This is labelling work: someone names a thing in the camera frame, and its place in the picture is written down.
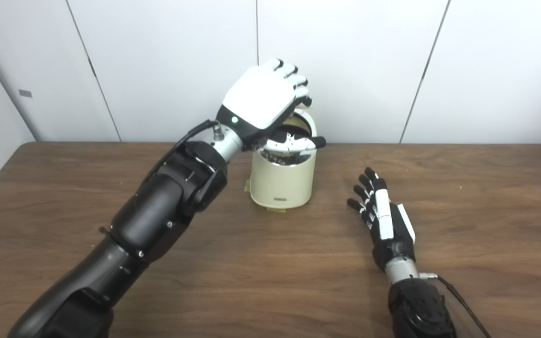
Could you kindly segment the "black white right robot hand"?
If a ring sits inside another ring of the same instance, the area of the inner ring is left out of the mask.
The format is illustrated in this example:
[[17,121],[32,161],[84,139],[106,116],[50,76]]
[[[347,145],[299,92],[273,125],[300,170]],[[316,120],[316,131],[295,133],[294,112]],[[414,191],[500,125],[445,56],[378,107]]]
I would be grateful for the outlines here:
[[391,201],[386,181],[372,168],[366,167],[358,180],[353,190],[360,199],[349,198],[347,204],[369,229],[376,265],[385,271],[398,257],[416,261],[415,233],[404,206]]

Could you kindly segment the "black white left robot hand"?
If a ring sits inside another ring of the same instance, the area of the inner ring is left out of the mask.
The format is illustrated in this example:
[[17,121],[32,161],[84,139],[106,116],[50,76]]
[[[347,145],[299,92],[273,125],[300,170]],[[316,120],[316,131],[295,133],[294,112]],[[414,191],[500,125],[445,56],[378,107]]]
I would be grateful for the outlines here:
[[228,130],[239,152],[259,148],[294,153],[326,145],[324,137],[296,136],[279,130],[299,105],[310,107],[309,80],[297,66],[272,59],[253,66],[228,90],[215,120]]

